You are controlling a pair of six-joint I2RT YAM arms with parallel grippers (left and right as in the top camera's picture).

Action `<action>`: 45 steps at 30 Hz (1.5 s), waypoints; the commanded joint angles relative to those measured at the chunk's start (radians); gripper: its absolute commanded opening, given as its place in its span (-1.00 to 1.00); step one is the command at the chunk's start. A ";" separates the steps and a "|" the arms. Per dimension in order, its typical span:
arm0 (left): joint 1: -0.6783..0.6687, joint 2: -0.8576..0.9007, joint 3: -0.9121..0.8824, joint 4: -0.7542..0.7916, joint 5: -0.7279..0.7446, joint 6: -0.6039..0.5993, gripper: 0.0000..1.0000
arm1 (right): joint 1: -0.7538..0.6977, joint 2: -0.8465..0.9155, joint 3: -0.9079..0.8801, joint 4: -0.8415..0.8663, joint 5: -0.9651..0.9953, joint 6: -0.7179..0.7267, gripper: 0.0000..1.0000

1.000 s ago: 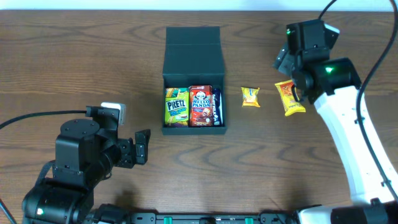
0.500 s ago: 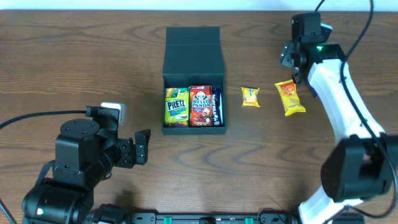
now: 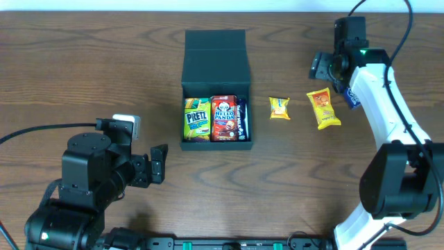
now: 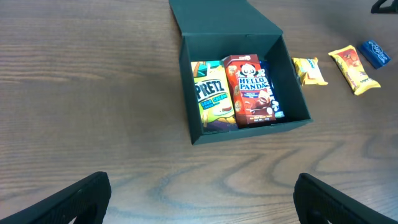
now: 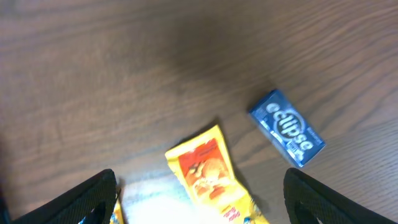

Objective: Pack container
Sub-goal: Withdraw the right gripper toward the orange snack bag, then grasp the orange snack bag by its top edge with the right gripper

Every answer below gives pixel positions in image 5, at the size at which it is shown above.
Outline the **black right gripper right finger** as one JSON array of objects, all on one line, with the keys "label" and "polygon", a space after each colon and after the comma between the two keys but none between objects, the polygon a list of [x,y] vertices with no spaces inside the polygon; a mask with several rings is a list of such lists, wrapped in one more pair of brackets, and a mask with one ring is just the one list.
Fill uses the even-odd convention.
[{"label": "black right gripper right finger", "polygon": [[396,224],[296,169],[287,169],[284,199],[291,224]]}]

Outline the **large yellow snack packet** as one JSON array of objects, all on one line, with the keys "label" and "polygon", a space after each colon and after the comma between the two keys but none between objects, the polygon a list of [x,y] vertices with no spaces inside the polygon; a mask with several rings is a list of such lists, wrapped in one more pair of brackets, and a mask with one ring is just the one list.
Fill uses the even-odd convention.
[{"label": "large yellow snack packet", "polygon": [[205,223],[269,224],[236,178],[218,125],[169,149],[165,157]]}]

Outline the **blue Eclipse candy pack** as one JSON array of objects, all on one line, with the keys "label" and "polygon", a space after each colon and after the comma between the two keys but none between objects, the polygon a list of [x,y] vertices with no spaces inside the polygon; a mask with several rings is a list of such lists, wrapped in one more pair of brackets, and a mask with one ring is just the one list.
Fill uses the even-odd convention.
[{"label": "blue Eclipse candy pack", "polygon": [[261,98],[249,115],[265,137],[293,166],[311,161],[326,142],[278,89]]}]

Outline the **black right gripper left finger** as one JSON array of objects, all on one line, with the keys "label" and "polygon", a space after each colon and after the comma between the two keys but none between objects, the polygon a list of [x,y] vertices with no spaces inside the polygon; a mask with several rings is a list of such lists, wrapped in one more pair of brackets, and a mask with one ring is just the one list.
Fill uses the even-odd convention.
[{"label": "black right gripper left finger", "polygon": [[16,224],[109,224],[116,204],[116,176],[105,169],[45,205],[13,220]]}]

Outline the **small yellow snack packet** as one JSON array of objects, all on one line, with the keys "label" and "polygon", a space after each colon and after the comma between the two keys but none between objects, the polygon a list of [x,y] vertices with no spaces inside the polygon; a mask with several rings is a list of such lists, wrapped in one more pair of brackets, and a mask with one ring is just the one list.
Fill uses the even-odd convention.
[{"label": "small yellow snack packet", "polygon": [[123,211],[119,199],[115,203],[109,224],[124,224]]}]

